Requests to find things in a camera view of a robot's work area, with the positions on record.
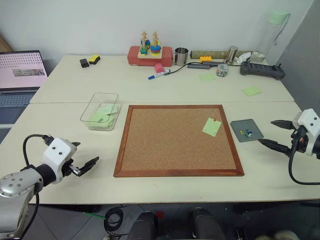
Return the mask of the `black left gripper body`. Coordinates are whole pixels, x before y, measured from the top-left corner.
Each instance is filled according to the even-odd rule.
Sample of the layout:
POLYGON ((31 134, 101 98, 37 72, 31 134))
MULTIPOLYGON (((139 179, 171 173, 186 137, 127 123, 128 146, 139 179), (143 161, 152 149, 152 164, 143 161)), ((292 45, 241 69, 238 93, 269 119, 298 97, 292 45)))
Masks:
POLYGON ((80 177, 82 175, 82 171, 73 165, 74 160, 72 158, 70 158, 69 160, 67 160, 61 168, 61 172, 62 172, 62 176, 63 177, 67 177, 69 176, 71 173, 73 173, 74 175, 80 177))

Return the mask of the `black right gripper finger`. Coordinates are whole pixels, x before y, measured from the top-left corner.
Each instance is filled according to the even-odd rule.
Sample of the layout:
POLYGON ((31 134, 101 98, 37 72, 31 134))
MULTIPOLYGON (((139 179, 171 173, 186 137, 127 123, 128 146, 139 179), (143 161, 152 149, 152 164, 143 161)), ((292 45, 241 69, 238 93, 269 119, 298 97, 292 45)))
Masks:
POLYGON ((293 122, 289 120, 273 120, 270 123, 282 129, 287 129, 287 130, 294 129, 293 122))
POLYGON ((283 144, 279 144, 277 141, 273 141, 270 139, 263 139, 263 138, 259 138, 258 141, 266 146, 267 148, 283 153, 285 154, 287 157, 289 157, 291 155, 291 149, 289 147, 287 147, 286 145, 283 144))

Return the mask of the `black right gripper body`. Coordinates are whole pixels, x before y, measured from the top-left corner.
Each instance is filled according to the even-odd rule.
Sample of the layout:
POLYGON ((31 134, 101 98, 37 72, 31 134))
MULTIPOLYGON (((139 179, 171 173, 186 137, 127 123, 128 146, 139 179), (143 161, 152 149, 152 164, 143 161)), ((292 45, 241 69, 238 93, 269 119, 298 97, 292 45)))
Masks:
POLYGON ((294 130, 291 134, 292 138, 292 147, 296 143, 296 151, 300 153, 305 153, 308 145, 308 136, 307 136, 307 129, 300 125, 298 129, 294 130))

